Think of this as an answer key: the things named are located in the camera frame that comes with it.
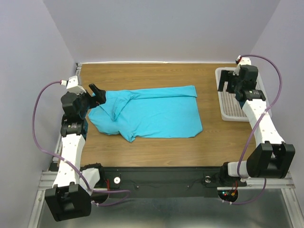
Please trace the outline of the turquoise t shirt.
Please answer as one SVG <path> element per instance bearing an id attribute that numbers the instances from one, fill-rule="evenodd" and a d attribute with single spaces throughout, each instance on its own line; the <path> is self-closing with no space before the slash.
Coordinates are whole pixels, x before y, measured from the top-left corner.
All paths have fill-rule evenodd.
<path id="1" fill-rule="evenodd" d="M 203 127 L 195 86 L 107 91 L 106 103 L 92 109 L 91 123 L 101 133 L 128 142 L 142 138 L 191 138 Z"/>

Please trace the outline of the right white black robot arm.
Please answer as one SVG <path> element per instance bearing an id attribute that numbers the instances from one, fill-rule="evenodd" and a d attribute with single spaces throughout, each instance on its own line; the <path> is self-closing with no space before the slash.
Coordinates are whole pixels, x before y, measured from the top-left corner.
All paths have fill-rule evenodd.
<path id="1" fill-rule="evenodd" d="M 220 67 L 215 71 L 218 93 L 235 96 L 252 128 L 256 148 L 246 159 L 226 162 L 219 173 L 219 181 L 230 185 L 235 179 L 249 178 L 283 179 L 286 177 L 295 155 L 295 147 L 287 144 L 276 130 L 267 106 L 266 96 L 257 89 L 258 68 L 250 64 L 236 67 Z"/>

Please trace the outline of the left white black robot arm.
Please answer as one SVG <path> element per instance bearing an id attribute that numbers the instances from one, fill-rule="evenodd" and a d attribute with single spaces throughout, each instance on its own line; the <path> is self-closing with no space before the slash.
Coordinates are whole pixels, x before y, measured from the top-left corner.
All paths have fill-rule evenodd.
<path id="1" fill-rule="evenodd" d="M 92 188 L 105 184 L 105 174 L 94 168 L 89 172 L 89 181 L 80 171 L 80 160 L 86 142 L 89 109 L 106 102 L 106 91 L 95 84 L 89 85 L 94 95 L 80 86 L 69 88 L 61 97 L 64 111 L 61 122 L 62 153 L 53 187 L 45 192 L 45 201 L 55 221 L 89 216 L 91 213 Z"/>

